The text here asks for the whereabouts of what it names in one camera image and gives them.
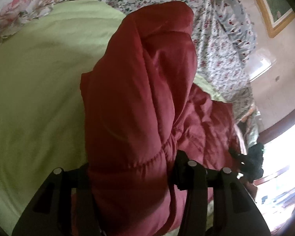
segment beige wall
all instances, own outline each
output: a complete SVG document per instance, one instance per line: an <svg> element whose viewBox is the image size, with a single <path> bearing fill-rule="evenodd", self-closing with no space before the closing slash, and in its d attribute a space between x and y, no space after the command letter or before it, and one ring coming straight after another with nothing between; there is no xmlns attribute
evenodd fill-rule
<svg viewBox="0 0 295 236"><path fill-rule="evenodd" d="M268 53L272 67L252 82L264 129L295 109L295 19L275 38L269 38L254 0L241 0L255 23L257 51Z"/></svg>

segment golden picture frame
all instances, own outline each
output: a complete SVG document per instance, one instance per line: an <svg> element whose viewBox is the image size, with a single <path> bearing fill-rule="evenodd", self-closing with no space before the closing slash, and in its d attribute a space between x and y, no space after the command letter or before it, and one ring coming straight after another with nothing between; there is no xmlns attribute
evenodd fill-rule
<svg viewBox="0 0 295 236"><path fill-rule="evenodd" d="M295 13L286 0L256 0L256 2L270 38L277 36L295 18Z"/></svg>

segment red jacket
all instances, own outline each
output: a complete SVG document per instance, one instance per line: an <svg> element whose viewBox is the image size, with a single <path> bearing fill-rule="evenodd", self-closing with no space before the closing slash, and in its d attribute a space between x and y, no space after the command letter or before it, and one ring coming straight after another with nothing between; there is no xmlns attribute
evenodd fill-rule
<svg viewBox="0 0 295 236"><path fill-rule="evenodd" d="M193 84L192 26L183 2L139 9L82 75L89 177L109 236L162 235L180 225L186 192L168 183L177 149L207 168L237 167L228 153L238 149L231 104Z"/></svg>

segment red puffer jacket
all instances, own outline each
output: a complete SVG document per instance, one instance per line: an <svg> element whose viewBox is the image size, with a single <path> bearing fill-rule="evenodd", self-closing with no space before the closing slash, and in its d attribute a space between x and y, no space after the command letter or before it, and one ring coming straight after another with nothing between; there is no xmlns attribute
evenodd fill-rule
<svg viewBox="0 0 295 236"><path fill-rule="evenodd" d="M186 192L168 183L178 149L207 168L237 168L228 153L238 150L231 105L193 84L192 25L183 2L139 9L82 75L89 177L109 236L179 226Z"/></svg>

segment silver rivet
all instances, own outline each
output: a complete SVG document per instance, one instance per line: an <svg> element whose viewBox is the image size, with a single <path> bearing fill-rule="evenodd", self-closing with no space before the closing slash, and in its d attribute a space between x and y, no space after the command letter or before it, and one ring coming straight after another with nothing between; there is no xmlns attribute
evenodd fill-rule
<svg viewBox="0 0 295 236"><path fill-rule="evenodd" d="M56 169L53 170L53 173L56 174L56 175L59 175L61 172L62 172L61 168L56 168Z"/></svg>
<svg viewBox="0 0 295 236"><path fill-rule="evenodd" d="M225 174L230 174L230 173L231 173L231 169L225 167L225 168L223 168L223 172L224 172Z"/></svg>
<svg viewBox="0 0 295 236"><path fill-rule="evenodd" d="M190 161L188 161L188 165L189 165L190 167L195 167L195 166L197 166L197 162L194 161L194 160L190 160Z"/></svg>

